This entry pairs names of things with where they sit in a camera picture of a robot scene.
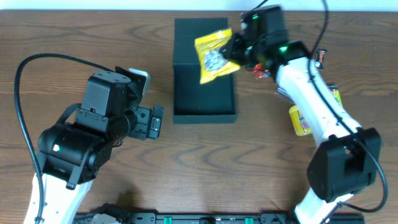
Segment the yellow candy bag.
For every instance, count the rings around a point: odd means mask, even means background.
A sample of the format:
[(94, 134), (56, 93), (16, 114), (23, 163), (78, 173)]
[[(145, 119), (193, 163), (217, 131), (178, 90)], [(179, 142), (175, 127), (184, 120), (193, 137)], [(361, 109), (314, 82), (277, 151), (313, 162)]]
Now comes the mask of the yellow candy bag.
[(214, 79), (238, 71), (241, 67), (224, 58), (219, 52), (232, 38), (231, 28), (218, 30), (195, 39), (195, 49), (200, 61), (200, 84), (212, 82)]

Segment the red Hello Panda biscuit box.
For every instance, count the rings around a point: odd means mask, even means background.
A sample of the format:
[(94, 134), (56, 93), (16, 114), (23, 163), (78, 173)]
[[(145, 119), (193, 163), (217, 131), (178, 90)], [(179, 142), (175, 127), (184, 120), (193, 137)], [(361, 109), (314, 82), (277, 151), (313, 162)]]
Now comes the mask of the red Hello Panda biscuit box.
[(253, 74), (254, 78), (256, 80), (262, 79), (262, 78), (268, 78), (271, 76), (271, 73), (269, 70), (265, 70), (262, 65), (259, 63), (253, 68)]

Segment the dark green box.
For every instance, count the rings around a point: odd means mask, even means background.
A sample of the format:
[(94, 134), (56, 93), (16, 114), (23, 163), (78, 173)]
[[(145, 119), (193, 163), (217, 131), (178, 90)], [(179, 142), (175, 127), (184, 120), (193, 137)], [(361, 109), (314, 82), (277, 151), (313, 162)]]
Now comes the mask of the dark green box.
[(225, 17), (176, 18), (174, 21), (175, 124), (234, 123), (237, 119), (232, 74), (200, 84), (200, 62), (194, 40), (228, 26)]

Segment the yellow green Pretz box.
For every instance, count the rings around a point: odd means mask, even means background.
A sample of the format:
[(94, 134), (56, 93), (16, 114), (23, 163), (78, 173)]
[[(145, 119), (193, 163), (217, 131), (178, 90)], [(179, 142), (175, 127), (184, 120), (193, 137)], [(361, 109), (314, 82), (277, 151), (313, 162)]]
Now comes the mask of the yellow green Pretz box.
[(334, 98), (336, 99), (336, 101), (339, 103), (339, 105), (343, 106), (338, 85), (328, 85), (328, 88), (331, 91)]

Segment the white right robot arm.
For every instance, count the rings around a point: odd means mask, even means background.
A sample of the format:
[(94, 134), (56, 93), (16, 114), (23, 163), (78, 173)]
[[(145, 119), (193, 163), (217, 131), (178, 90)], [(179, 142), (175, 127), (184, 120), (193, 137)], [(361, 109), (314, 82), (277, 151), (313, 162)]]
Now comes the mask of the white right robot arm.
[(220, 52), (246, 68), (268, 70), (312, 130), (317, 151), (307, 168), (310, 188), (294, 208), (294, 223), (328, 222), (352, 196), (384, 177), (379, 133), (364, 129), (337, 102), (318, 72), (314, 51), (289, 39), (280, 6), (243, 13), (241, 31)]

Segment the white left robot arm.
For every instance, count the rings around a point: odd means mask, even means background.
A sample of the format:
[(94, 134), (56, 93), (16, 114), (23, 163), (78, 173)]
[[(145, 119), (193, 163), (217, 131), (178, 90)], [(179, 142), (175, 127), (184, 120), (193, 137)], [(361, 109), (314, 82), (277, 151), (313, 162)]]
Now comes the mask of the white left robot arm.
[(39, 137), (44, 191), (39, 191), (35, 177), (25, 223), (35, 223), (38, 209), (41, 223), (72, 223), (113, 148), (126, 137), (159, 137), (163, 108), (139, 105), (149, 80), (147, 72), (119, 67), (97, 71), (88, 79), (82, 103), (69, 106)]

